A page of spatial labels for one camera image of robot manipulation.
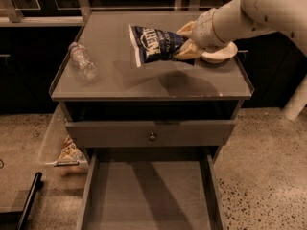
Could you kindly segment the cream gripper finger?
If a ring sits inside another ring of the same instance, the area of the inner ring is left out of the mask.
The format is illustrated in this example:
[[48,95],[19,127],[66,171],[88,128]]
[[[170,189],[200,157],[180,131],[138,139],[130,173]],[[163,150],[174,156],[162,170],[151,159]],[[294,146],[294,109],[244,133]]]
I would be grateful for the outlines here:
[[194,24],[195,24],[194,21],[190,21],[190,22],[186,23],[184,26],[182,26],[177,31],[177,34],[182,36],[182,37],[190,38],[192,36]]
[[173,57],[179,60],[199,58],[204,50],[199,48],[192,39],[188,39],[180,49],[173,54]]

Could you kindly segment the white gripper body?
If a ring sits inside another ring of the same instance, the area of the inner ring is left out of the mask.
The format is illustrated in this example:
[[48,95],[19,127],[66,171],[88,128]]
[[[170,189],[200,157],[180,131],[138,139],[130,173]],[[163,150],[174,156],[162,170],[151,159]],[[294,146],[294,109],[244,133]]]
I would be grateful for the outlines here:
[[191,39],[200,48],[225,47],[229,40],[224,32],[227,24],[224,22],[225,9],[210,9],[202,13],[195,21]]

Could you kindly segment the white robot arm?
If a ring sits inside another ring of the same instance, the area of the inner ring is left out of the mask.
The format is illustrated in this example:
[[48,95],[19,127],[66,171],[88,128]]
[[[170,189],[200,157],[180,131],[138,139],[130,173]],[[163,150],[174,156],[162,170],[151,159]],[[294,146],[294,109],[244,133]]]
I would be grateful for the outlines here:
[[234,41],[280,32],[307,55],[307,0],[232,0],[202,13],[177,33],[187,41],[177,59],[220,63],[234,57]]

